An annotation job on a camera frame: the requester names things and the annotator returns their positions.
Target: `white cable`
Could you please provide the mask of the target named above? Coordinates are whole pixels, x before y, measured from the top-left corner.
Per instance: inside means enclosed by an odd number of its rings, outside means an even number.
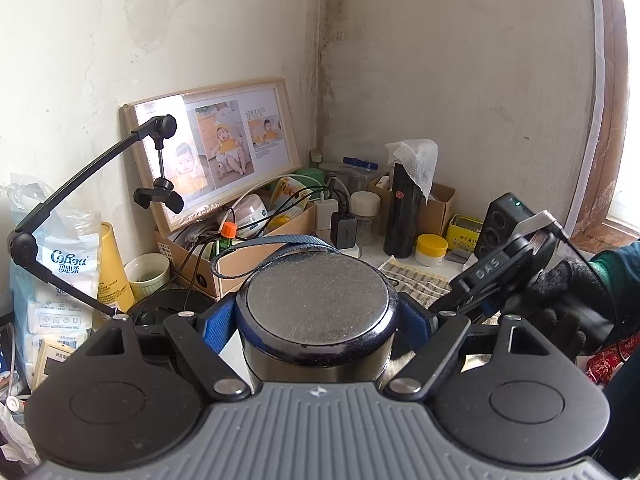
[[[15,330],[14,330],[14,324],[13,323],[9,323],[9,332],[11,333],[11,368],[9,368],[9,389],[7,390],[7,396],[11,395],[11,387],[14,385]]]
[[[269,178],[263,182],[261,182],[260,184],[257,184],[256,186],[253,186],[249,191],[246,191],[244,193],[242,193],[242,195],[240,196],[240,198],[238,198],[238,200],[236,200],[233,205],[231,206],[231,209],[235,209],[236,206],[238,206],[238,204],[242,201],[242,199],[247,196],[249,193],[254,192],[256,189],[260,189],[262,186],[266,186],[267,184],[270,184],[271,182],[273,182],[274,180],[279,180],[284,176],[290,176],[293,178],[297,178],[297,177],[304,177],[304,178],[308,178],[309,180],[313,180],[316,184],[318,184],[318,186],[324,186],[324,184],[321,184],[319,180],[314,179],[312,176],[308,176],[308,175],[302,175],[302,174],[297,174],[297,173],[287,173],[284,175],[280,175],[280,176],[276,176],[274,178]],[[218,230],[219,233],[222,232],[222,226],[224,225],[224,223],[226,222],[226,218],[229,216],[229,209],[226,210],[226,214],[224,215],[224,217],[222,218],[222,222],[220,222],[220,228]]]

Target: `window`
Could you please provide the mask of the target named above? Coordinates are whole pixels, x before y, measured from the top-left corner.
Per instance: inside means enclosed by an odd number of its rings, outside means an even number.
[[[640,14],[634,13],[635,1],[629,0],[627,3],[630,20],[633,20],[634,16],[640,17]],[[629,24],[629,43],[624,0],[602,0],[602,11],[604,109],[591,171],[572,236],[572,241],[577,247],[590,253],[624,246],[638,239],[635,221],[629,221],[629,215],[636,207],[630,205],[631,201],[636,200],[629,197],[633,196],[634,181],[638,182],[640,176],[640,164],[634,160],[637,156],[634,151],[638,149],[635,140],[638,133],[634,131],[634,124],[638,124],[640,120],[636,118],[638,107],[629,117],[628,141],[625,141],[625,131],[629,110],[629,85],[633,85],[633,80],[629,79],[628,53],[630,48],[637,48],[640,56],[640,45],[635,47],[633,21]],[[637,78],[635,81],[640,87],[640,81]],[[623,152],[626,162],[621,166]]]
[[[607,220],[640,238],[640,0],[623,0],[628,44],[626,131]]]

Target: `white wall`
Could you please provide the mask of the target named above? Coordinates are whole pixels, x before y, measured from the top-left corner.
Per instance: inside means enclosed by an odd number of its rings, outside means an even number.
[[[326,160],[386,163],[431,138],[436,180],[484,218],[513,191],[568,213],[593,91],[592,0],[325,0],[319,137]]]
[[[0,184],[60,186],[121,138],[118,110],[167,92],[284,76],[298,149],[315,139],[318,0],[0,0]],[[132,155],[72,196],[114,224],[123,259],[153,248]],[[11,229],[0,200],[0,239]],[[0,255],[0,292],[6,288]]]

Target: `cardboard box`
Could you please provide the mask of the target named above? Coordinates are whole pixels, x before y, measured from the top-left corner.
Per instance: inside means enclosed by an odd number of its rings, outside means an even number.
[[[267,236],[271,235],[291,235],[302,234],[310,235],[316,230],[316,206],[314,204],[308,204],[306,211],[303,212],[297,218],[294,218],[291,222],[284,224],[282,227],[272,231]],[[158,244],[158,250],[167,256],[175,266],[175,269],[179,269],[187,258],[189,251],[173,243],[171,240],[164,238],[157,230],[154,231],[154,237]],[[261,261],[267,258],[271,253],[282,247],[281,244],[263,245],[248,247],[241,249],[234,253],[228,254],[222,258],[218,263],[218,272],[227,276],[237,276],[243,272],[253,269]],[[196,269],[196,263],[198,261],[198,255],[192,254],[189,261],[184,266],[184,269],[180,275],[188,282],[191,281],[193,272]],[[196,273],[196,280],[194,284],[206,294],[209,294],[212,298],[219,300],[226,293],[236,290],[244,278],[237,278],[235,280],[221,280],[215,277],[211,273],[211,264],[209,260],[201,259],[198,264],[198,270]]]
[[[367,190],[380,197],[380,212],[377,217],[378,233],[385,236],[386,220],[389,216],[389,204],[391,203],[391,191],[380,189],[374,184],[369,184]],[[431,194],[439,200],[429,200],[420,206],[415,232],[417,236],[423,234],[444,236],[449,221],[453,217],[456,190],[434,182],[431,187]]]

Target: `blue cap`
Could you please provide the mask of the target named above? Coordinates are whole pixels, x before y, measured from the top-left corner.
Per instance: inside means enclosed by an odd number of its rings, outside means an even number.
[[[368,160],[360,160],[356,159],[356,166],[359,168],[364,168],[365,170],[376,171],[378,169],[378,165],[375,162],[369,162]]]

